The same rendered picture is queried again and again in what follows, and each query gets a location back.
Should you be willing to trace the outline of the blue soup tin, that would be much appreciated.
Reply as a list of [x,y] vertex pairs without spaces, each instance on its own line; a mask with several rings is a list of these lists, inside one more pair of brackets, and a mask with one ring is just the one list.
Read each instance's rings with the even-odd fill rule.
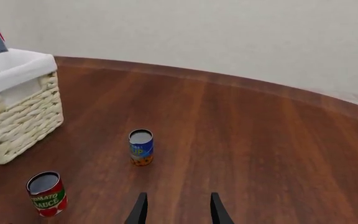
[[131,162],[135,166],[147,166],[154,159],[154,135],[144,128],[135,129],[128,135]]

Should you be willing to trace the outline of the white woven basket with liner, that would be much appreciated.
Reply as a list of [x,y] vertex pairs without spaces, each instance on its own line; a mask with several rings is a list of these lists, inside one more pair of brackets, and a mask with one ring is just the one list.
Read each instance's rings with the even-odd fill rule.
[[7,164],[63,123],[53,55],[0,54],[0,164]]

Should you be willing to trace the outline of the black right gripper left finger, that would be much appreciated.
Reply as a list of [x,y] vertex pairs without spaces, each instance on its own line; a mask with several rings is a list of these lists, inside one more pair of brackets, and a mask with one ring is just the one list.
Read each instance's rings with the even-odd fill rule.
[[125,224],[145,224],[147,219],[148,200],[147,193],[141,192],[125,220]]

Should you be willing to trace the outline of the red tomato sauce tin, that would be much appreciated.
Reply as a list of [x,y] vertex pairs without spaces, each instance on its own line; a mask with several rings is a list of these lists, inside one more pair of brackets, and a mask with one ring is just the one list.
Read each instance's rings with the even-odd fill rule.
[[31,177],[26,183],[26,191],[41,217],[52,218],[67,208],[67,193],[60,174],[55,171],[44,171]]

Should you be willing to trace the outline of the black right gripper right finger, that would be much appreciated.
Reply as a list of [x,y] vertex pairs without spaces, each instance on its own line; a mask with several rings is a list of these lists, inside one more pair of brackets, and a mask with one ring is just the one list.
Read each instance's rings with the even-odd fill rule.
[[217,192],[211,193],[210,210],[212,224],[234,224]]

